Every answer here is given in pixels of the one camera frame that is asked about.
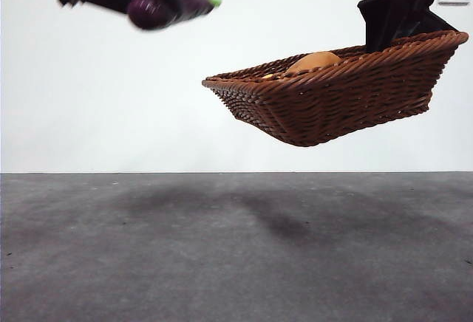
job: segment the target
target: purple eggplant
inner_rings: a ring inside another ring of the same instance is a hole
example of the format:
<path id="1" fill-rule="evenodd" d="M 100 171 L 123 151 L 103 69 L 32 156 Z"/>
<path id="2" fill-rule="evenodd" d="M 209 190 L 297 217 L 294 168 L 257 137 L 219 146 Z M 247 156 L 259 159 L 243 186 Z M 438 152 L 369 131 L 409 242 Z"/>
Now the purple eggplant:
<path id="1" fill-rule="evenodd" d="M 209 14 L 221 3 L 220 0 L 179 0 L 180 13 L 172 10 L 164 0 L 132 0 L 127 13 L 137 27 L 155 30 L 169 27 L 180 21 L 188 21 Z"/>

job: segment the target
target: white wall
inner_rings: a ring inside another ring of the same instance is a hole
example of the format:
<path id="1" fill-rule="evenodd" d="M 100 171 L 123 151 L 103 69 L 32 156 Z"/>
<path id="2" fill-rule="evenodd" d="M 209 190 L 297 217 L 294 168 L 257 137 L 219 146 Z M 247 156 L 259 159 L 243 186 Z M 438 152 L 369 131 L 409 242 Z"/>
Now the white wall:
<path id="1" fill-rule="evenodd" d="M 224 0 L 141 32 L 56 0 L 1 0 L 2 172 L 470 171 L 473 43 L 431 110 L 297 148 L 232 118 L 208 75 L 364 43 L 359 0 Z M 473 31 L 472 6 L 433 10 Z"/>

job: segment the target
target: woven texture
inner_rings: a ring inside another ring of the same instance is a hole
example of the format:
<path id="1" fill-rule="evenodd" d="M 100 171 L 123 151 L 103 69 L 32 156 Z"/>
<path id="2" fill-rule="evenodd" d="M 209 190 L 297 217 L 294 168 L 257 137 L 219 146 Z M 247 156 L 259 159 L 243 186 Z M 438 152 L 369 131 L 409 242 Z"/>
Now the woven texture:
<path id="1" fill-rule="evenodd" d="M 426 112 L 446 63 L 468 34 L 440 31 L 397 39 L 382 52 L 331 50 L 342 61 L 286 72 L 296 55 L 206 78 L 236 119 L 296 146 Z M 261 78 L 273 74 L 271 78 Z"/>

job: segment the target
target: gray concrete floor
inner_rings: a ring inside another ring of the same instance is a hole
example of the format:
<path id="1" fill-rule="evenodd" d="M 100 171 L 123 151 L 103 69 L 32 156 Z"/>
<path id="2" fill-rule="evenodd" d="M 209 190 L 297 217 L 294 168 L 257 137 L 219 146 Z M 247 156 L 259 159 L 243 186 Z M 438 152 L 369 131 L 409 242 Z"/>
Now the gray concrete floor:
<path id="1" fill-rule="evenodd" d="M 3 175 L 3 322 L 473 321 L 473 174 Z"/>

